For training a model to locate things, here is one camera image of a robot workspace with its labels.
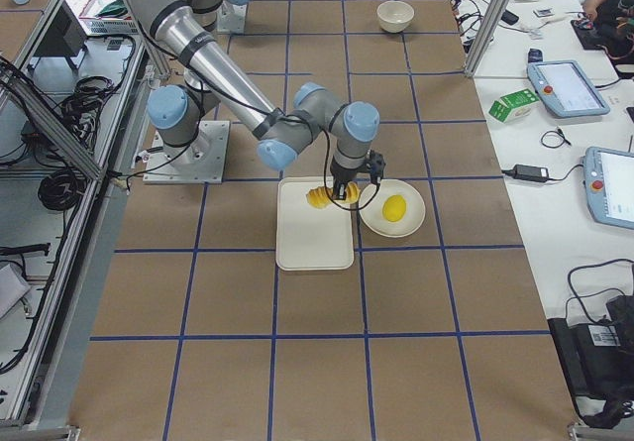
round plate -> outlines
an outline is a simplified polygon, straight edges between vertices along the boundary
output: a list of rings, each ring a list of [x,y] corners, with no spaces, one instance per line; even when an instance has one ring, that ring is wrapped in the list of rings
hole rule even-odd
[[[374,185],[364,188],[359,199],[359,206],[362,207],[374,195]],[[383,204],[392,195],[401,195],[407,203],[405,215],[399,221],[387,221],[383,218]],[[388,238],[400,238],[411,235],[425,219],[425,202],[416,188],[402,180],[383,180],[380,183],[380,190],[368,207],[361,210],[361,219],[364,223],[381,236]]]

yellow object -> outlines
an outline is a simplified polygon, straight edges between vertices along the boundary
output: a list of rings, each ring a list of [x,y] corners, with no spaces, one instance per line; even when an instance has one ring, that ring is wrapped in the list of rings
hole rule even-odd
[[[401,195],[392,195],[383,203],[383,218],[392,223],[399,221],[407,211],[407,202]]]
[[[315,208],[326,208],[328,205],[332,203],[330,198],[332,197],[333,189],[325,186],[318,186],[317,188],[313,188],[308,193],[306,193],[306,200],[311,206]],[[345,204],[345,203],[357,203],[359,201],[359,196],[361,192],[359,191],[359,187],[356,183],[351,181],[346,186],[346,199],[345,200],[337,200],[337,203]]]

green object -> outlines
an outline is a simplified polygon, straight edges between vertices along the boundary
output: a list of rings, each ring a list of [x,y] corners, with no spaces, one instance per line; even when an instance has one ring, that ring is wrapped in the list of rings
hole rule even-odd
[[[101,11],[97,13],[97,18],[121,18],[127,14],[128,8],[123,3],[123,0],[115,0],[103,7]]]
[[[496,99],[488,113],[500,122],[508,122],[531,112],[533,105],[538,101],[539,98],[534,92],[522,89]]]

green and white box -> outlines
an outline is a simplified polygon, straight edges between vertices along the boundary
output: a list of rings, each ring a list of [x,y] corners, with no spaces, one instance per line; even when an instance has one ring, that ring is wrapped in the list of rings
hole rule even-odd
[[[533,91],[522,89],[496,99],[488,113],[498,121],[508,122],[531,112],[538,101],[539,98]]]

tablet screen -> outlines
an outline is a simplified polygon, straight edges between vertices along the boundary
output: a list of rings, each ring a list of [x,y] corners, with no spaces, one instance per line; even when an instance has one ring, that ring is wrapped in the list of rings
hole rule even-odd
[[[607,216],[634,222],[634,158],[599,152]]]
[[[568,62],[543,64],[539,66],[539,70],[553,87],[553,93],[565,111],[583,111],[601,107],[572,64]]]

